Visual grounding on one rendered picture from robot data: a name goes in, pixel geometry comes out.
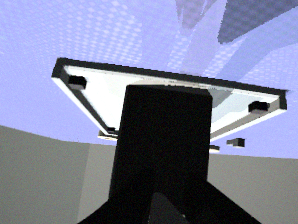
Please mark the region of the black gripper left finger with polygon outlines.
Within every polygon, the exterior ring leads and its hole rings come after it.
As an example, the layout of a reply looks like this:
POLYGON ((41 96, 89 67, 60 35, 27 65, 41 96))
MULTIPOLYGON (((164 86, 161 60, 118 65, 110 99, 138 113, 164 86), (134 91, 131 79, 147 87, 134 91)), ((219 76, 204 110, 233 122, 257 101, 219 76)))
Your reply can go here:
POLYGON ((77 224, 148 224, 154 169, 142 168, 104 205, 77 224))

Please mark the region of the grey cylinder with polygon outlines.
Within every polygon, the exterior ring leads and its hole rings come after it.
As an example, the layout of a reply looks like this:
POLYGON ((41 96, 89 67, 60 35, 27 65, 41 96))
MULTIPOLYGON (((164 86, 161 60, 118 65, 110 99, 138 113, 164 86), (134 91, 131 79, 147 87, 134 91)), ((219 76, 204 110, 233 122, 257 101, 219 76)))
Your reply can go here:
POLYGON ((176 206, 161 193, 153 193, 150 201, 148 224, 190 224, 176 206))

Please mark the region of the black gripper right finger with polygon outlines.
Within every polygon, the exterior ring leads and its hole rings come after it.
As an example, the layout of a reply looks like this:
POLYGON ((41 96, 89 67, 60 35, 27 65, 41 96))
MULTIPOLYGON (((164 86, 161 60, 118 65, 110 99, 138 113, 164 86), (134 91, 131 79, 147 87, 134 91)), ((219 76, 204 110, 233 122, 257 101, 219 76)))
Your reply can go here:
POLYGON ((190 224, 262 224, 200 173, 188 173, 184 196, 184 217, 190 224))

